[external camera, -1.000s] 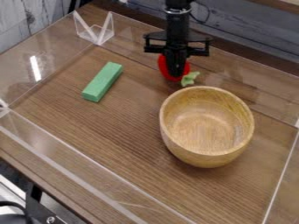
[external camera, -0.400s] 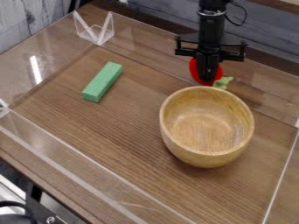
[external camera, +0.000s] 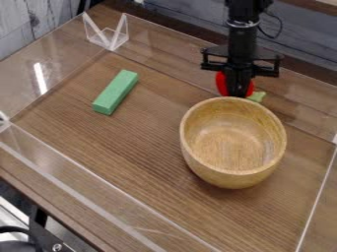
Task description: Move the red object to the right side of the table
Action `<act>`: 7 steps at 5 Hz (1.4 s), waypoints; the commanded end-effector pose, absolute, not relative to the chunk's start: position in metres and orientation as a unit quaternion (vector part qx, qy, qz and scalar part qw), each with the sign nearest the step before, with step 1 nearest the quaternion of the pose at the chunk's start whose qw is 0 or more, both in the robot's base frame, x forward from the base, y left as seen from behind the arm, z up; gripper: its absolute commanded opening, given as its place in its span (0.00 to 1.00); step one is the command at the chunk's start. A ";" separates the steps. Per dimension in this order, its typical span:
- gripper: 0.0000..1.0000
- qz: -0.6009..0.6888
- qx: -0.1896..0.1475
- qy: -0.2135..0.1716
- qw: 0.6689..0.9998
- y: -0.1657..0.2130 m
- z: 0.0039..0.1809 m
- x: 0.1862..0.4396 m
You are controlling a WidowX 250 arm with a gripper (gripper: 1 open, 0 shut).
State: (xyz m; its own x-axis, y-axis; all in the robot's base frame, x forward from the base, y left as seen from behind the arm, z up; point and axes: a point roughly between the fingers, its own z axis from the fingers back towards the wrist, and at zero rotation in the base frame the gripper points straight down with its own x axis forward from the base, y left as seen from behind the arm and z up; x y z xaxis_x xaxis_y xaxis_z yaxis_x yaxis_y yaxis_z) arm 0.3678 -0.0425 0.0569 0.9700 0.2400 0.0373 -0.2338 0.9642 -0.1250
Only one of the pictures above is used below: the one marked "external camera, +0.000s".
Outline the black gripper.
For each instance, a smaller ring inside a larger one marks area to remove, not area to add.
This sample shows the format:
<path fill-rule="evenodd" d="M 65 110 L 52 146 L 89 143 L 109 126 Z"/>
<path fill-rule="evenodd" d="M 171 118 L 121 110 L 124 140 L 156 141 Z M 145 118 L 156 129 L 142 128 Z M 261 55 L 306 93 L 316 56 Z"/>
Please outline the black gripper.
<path fill-rule="evenodd" d="M 208 71 L 221 71 L 229 96 L 248 97 L 252 93 L 251 78 L 279 77 L 280 62 L 284 56 L 268 49 L 216 45 L 201 50 L 200 67 Z"/>

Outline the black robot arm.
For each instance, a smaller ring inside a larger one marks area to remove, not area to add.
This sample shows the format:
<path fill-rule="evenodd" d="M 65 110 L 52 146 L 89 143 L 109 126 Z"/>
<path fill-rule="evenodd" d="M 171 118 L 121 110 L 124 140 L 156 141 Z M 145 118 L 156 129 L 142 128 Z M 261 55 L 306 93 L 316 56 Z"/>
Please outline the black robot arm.
<path fill-rule="evenodd" d="M 200 50 L 200 68 L 215 71 L 215 85 L 221 96 L 245 98 L 253 93 L 252 79 L 256 76 L 279 77 L 283 55 L 256 47 L 256 33 L 272 38 L 260 28 L 259 16 L 267 12 L 274 0 L 224 0 L 227 7 L 227 44 Z"/>

